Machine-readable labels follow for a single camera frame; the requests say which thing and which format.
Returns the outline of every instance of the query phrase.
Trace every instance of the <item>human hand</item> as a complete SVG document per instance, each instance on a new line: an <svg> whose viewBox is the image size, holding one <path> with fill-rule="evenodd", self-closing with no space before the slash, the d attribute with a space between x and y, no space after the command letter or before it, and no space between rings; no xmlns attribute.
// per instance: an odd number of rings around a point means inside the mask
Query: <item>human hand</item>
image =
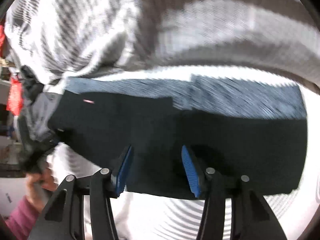
<svg viewBox="0 0 320 240"><path fill-rule="evenodd" d="M41 212L45 206L41 199L41 195L35 188L35 183L41 183L41 187L50 191L57 189L57 185L52 177L52 172L46 168L42 174L27 173L27 194L26 198L29 203L38 211Z"/></svg>

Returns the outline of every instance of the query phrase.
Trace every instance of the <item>red fabric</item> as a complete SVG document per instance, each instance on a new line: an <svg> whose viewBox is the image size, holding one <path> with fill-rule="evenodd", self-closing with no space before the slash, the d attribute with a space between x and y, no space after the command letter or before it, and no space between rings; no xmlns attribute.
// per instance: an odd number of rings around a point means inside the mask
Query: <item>red fabric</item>
<svg viewBox="0 0 320 240"><path fill-rule="evenodd" d="M3 46L5 41L5 35L4 35L4 21L0 23L0 57L3 56Z"/></svg>
<svg viewBox="0 0 320 240"><path fill-rule="evenodd" d="M27 240L38 216L39 212L24 196L19 205L12 211L6 224L18 240Z"/></svg>
<svg viewBox="0 0 320 240"><path fill-rule="evenodd" d="M7 102L7 111L11 111L13 115L19 115L23 107L22 84L19 80L11 78L11 87Z"/></svg>

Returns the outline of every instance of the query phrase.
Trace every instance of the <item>black cloth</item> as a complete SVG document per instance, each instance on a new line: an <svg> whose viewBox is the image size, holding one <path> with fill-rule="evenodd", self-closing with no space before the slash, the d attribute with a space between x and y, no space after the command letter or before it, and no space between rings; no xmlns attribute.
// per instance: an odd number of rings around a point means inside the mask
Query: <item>black cloth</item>
<svg viewBox="0 0 320 240"><path fill-rule="evenodd" d="M28 66L21 67L20 75L24 98L34 102L37 96L42 92L44 84L38 81L35 74Z"/></svg>
<svg viewBox="0 0 320 240"><path fill-rule="evenodd" d="M49 128L75 152L112 168L125 146L135 157L128 191L194 199L181 161L190 145L205 165L225 175L248 175L264 195L290 193L300 181L307 121L225 117L179 110L171 98L65 91Z"/></svg>

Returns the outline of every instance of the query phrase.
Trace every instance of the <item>small pink label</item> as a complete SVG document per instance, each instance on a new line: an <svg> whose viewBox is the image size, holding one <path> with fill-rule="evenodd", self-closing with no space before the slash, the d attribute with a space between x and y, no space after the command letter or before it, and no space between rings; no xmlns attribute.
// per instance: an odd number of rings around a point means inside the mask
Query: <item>small pink label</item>
<svg viewBox="0 0 320 240"><path fill-rule="evenodd" d="M86 102L86 103L94 104L94 102L90 101L90 100L83 99L83 101Z"/></svg>

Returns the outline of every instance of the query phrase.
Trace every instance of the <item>gray striped fabric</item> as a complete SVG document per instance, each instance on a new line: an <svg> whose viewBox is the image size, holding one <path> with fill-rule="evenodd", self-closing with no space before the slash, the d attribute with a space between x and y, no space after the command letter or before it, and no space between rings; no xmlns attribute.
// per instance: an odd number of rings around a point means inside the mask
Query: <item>gray striped fabric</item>
<svg viewBox="0 0 320 240"><path fill-rule="evenodd" d="M298 0L16 0L5 32L20 64L50 80L234 64L320 85L320 35Z"/></svg>

